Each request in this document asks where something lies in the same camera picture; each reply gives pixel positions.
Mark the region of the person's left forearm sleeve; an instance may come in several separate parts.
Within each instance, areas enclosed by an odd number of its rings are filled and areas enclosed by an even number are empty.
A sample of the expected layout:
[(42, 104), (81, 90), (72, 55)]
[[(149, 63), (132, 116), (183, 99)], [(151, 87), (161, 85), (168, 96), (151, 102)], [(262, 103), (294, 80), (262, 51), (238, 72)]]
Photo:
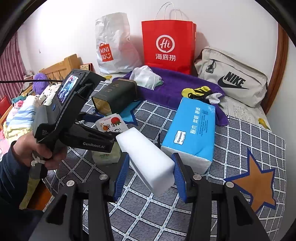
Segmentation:
[(41, 210), (20, 209), (27, 193), (29, 167), (19, 163), (12, 148), (1, 161), (1, 240), (29, 240), (43, 216)]

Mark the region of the person's left hand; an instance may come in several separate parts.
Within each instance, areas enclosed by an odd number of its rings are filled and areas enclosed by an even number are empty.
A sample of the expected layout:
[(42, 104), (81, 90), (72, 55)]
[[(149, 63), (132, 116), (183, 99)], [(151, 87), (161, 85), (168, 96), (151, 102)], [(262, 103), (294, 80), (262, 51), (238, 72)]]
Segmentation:
[(62, 160), (67, 156), (68, 147), (63, 146), (57, 152), (52, 153), (45, 144), (38, 144), (32, 132), (21, 136), (11, 147), (15, 159), (30, 167), (33, 161), (32, 153), (36, 152), (39, 156), (46, 159), (45, 167), (48, 170), (58, 169)]

